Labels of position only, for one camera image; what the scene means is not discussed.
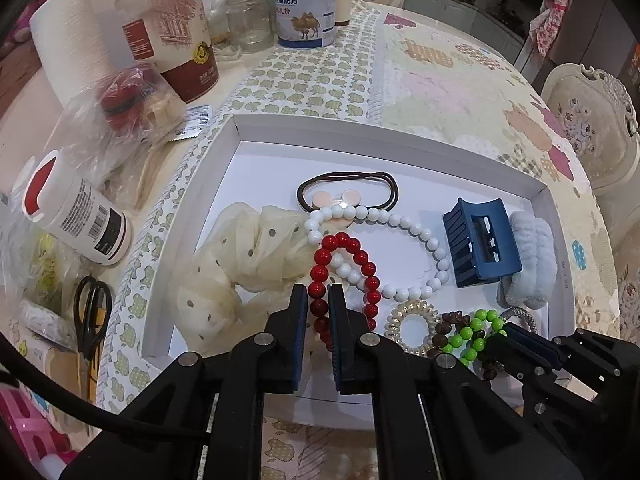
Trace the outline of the cream dotted scrunchie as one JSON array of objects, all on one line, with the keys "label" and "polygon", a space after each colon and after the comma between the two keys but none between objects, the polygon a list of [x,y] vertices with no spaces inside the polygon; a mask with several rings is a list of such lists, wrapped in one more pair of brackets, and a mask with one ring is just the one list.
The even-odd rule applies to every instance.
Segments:
[{"label": "cream dotted scrunchie", "polygon": [[172,314],[186,348],[201,356],[231,350],[288,306],[308,284],[314,248],[299,211],[235,203],[218,214],[206,242],[177,273]]}]

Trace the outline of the light blue fluffy scrunchie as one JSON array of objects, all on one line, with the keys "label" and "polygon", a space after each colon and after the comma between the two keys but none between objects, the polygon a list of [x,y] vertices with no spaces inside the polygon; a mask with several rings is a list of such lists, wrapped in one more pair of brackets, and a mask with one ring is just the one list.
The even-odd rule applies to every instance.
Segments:
[{"label": "light blue fluffy scrunchie", "polygon": [[501,279],[499,304],[539,310],[548,304],[558,273],[552,231],[526,211],[515,211],[509,220],[522,268]]}]

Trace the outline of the brown hair tie pink charm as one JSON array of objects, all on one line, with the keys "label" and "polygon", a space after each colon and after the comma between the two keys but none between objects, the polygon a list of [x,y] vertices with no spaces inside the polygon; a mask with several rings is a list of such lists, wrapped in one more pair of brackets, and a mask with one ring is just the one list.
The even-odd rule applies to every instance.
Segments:
[{"label": "brown hair tie pink charm", "polygon": [[399,200],[399,188],[395,178],[388,172],[359,172],[359,171],[333,171],[319,174],[304,181],[296,191],[296,198],[300,208],[311,212],[323,207],[333,205],[354,206],[362,204],[361,194],[357,190],[346,190],[340,196],[332,196],[326,191],[317,191],[312,196],[311,203],[306,200],[306,189],[323,182],[350,182],[350,181],[372,181],[385,184],[390,191],[390,196],[382,204],[375,205],[378,210],[392,210]]}]

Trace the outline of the blue hair claw clip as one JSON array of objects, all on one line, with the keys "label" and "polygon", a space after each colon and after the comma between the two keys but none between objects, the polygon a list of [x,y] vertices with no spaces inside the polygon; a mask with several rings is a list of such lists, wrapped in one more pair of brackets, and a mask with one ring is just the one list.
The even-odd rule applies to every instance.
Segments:
[{"label": "blue hair claw clip", "polygon": [[454,278],[459,288],[497,283],[522,270],[503,202],[469,203],[459,198],[442,216]]}]

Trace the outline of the white shallow tray box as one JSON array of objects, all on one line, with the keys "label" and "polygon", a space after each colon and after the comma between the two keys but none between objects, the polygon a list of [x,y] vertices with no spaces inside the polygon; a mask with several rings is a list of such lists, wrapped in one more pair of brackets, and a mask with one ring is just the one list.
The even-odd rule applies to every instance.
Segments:
[{"label": "white shallow tray box", "polygon": [[[340,196],[357,190],[358,207],[300,208],[304,181],[333,171],[388,172],[399,188],[390,196],[372,181],[323,182],[306,189]],[[459,198],[502,200],[506,215],[526,211],[551,228],[558,273],[548,304],[536,314],[544,338],[573,333],[572,284],[566,246],[548,188],[500,162],[462,148],[378,127],[309,117],[239,115],[220,127],[191,174],[170,222],[163,255],[150,286],[142,354],[159,370],[191,351],[175,326],[172,288],[177,273],[206,242],[221,213],[235,203],[256,210],[272,205],[308,216],[314,248],[308,272],[302,376],[290,396],[270,396],[267,413],[303,425],[371,429],[370,396],[336,391],[331,370],[329,289],[342,285],[346,306],[366,317],[369,333],[423,356],[431,349],[439,315],[459,311],[479,330],[503,332],[495,315],[497,283],[459,288],[442,216]]]}]

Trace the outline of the near ornate cream chair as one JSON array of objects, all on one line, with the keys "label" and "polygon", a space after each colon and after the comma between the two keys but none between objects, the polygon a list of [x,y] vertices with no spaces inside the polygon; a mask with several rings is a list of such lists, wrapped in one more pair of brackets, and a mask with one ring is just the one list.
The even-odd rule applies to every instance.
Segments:
[{"label": "near ornate cream chair", "polygon": [[640,341],[640,226],[636,222],[614,247],[618,296],[620,296],[620,338]]}]

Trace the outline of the tissue pack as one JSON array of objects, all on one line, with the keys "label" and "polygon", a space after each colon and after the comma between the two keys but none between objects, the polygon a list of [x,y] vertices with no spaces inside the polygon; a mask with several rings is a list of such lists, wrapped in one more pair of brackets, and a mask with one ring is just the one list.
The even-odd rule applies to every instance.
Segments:
[{"label": "tissue pack", "polygon": [[80,393],[76,335],[65,318],[23,299],[18,307],[17,348],[40,372]]}]

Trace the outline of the white bottle red cap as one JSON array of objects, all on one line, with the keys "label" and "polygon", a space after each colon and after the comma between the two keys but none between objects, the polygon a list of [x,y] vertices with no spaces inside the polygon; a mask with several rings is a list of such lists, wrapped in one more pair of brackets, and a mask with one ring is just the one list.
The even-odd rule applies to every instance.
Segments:
[{"label": "white bottle red cap", "polygon": [[58,150],[41,159],[28,180],[22,211],[28,220],[101,266],[122,260],[130,222]]}]

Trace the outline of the pink plastic toy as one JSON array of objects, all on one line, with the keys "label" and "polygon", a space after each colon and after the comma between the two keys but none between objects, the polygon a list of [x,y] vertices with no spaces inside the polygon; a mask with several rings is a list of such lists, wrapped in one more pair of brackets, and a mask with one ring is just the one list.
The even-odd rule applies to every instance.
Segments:
[{"label": "pink plastic toy", "polygon": [[2,384],[0,403],[1,419],[28,462],[43,478],[60,478],[77,456],[70,439],[53,428],[22,390]]}]

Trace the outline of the patchwork quilted tablecloth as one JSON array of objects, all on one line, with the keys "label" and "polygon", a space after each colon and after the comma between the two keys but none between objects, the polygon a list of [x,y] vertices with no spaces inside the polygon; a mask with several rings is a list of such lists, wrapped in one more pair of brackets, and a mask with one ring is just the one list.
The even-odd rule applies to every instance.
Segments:
[{"label": "patchwork quilted tablecloth", "polygon": [[326,52],[275,48],[229,68],[208,92],[213,125],[165,148],[119,289],[101,356],[96,402],[119,412],[158,374],[142,354],[150,286],[193,170],[234,113],[318,116],[379,125],[446,143],[545,185],[559,214],[572,281],[570,312],[585,330],[620,332],[608,230],[591,183],[552,106],[477,39],[430,18],[359,3]]}]

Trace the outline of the plastic bag with red item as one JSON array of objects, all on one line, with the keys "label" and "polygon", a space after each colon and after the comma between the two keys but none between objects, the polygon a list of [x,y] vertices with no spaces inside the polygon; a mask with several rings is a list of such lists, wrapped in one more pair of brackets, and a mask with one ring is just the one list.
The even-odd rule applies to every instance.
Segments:
[{"label": "plastic bag with red item", "polygon": [[150,63],[138,63],[89,84],[65,105],[47,142],[79,173],[102,184],[138,155],[166,142],[186,103]]}]

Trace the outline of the small clear glass jar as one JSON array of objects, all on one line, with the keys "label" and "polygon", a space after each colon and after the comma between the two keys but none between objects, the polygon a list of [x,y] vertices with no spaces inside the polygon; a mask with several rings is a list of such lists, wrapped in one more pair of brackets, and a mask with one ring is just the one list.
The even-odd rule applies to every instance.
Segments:
[{"label": "small clear glass jar", "polygon": [[262,52],[273,45],[266,0],[227,0],[226,13],[232,44],[242,53]]}]

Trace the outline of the blue camel milk powder can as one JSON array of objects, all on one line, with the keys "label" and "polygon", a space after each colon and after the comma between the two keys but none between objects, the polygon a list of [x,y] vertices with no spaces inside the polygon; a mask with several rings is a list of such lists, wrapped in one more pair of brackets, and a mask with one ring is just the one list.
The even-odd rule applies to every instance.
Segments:
[{"label": "blue camel milk powder can", "polygon": [[335,38],[336,0],[274,0],[278,43],[287,48],[323,48]]}]

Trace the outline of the yellow lid clear jar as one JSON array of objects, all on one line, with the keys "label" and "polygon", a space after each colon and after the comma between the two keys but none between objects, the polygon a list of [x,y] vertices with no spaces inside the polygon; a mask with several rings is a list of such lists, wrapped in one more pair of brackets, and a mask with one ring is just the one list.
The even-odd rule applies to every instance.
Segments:
[{"label": "yellow lid clear jar", "polygon": [[202,0],[115,0],[132,56],[155,66],[184,102],[218,81]]}]

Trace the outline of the white paper towel roll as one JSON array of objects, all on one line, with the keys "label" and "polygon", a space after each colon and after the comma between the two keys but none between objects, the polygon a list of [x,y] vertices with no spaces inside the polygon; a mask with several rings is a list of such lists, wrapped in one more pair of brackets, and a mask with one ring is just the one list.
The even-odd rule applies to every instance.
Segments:
[{"label": "white paper towel roll", "polygon": [[113,71],[91,0],[47,0],[32,14],[29,26],[62,107]]}]

